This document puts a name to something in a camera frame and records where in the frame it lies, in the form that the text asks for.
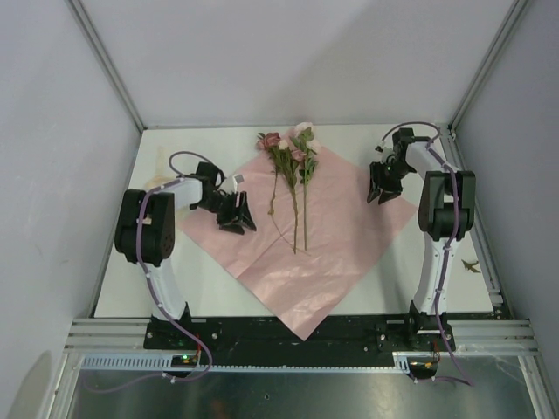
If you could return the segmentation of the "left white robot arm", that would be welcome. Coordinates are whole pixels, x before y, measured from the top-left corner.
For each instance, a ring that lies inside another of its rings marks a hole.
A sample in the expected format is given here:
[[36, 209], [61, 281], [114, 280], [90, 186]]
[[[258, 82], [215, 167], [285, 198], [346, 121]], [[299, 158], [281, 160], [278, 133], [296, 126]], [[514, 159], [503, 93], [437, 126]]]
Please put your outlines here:
[[223, 171], [209, 161], [201, 161], [193, 174], [179, 174], [149, 190], [127, 189], [114, 237], [115, 249], [130, 264], [143, 270], [155, 308], [152, 315], [168, 321], [162, 337], [173, 348], [187, 347], [193, 338], [192, 326], [181, 320], [187, 303], [179, 292], [170, 261], [176, 243], [176, 211], [206, 210], [217, 218], [220, 230], [243, 235], [255, 231], [247, 193], [223, 187]]

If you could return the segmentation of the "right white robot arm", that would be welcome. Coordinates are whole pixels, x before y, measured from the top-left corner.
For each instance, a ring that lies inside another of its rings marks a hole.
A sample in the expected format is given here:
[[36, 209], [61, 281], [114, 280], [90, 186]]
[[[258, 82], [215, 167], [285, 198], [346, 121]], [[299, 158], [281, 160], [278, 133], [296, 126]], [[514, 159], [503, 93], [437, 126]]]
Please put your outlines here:
[[391, 146], [380, 143], [379, 161], [369, 165], [367, 201], [387, 203], [403, 193], [403, 179], [417, 174], [423, 181], [418, 228], [424, 234], [424, 257], [418, 288], [401, 325], [377, 327], [384, 350], [427, 351], [455, 348], [446, 316], [446, 287], [456, 250], [473, 227], [476, 177], [448, 162], [434, 147], [435, 138], [418, 136], [413, 123], [388, 131]]

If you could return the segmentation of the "dark pink rose stem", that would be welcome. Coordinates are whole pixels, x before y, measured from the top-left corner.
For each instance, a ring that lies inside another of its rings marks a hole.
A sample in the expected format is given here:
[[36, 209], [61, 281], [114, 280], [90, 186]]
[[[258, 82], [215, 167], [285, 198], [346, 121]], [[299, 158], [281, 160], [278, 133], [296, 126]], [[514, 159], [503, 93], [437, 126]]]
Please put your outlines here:
[[280, 175], [283, 176], [289, 194], [292, 198], [294, 228], [293, 228], [293, 253], [298, 250], [298, 227], [299, 227], [299, 209], [296, 197], [297, 172], [299, 162], [294, 159], [289, 142], [283, 139], [279, 133], [258, 133], [257, 149], [266, 152], [268, 158], [273, 165], [274, 187], [273, 196], [270, 200], [269, 215], [274, 213], [274, 200], [276, 196], [277, 182]]

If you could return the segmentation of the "light pink rose stem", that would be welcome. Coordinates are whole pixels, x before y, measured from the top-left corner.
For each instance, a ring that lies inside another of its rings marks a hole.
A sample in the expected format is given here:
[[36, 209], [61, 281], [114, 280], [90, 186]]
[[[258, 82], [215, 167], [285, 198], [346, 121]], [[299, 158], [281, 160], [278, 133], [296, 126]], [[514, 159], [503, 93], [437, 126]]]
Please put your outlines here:
[[311, 122], [302, 122], [293, 128], [290, 136], [293, 143], [293, 158], [300, 164], [299, 175], [303, 194], [303, 237], [304, 250], [308, 250], [308, 185], [313, 179], [314, 171], [318, 166], [317, 155], [321, 145], [315, 138], [314, 125]]

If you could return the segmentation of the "pink wrapping paper sheet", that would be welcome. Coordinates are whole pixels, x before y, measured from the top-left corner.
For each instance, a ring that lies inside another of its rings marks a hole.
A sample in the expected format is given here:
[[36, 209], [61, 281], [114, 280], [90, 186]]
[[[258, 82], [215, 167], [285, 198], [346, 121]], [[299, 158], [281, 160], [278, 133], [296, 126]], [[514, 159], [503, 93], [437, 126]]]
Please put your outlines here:
[[236, 172], [257, 229], [225, 232], [203, 209], [180, 229], [303, 340], [417, 213], [402, 197], [367, 203], [368, 172], [327, 148], [307, 189], [295, 195], [263, 154]]

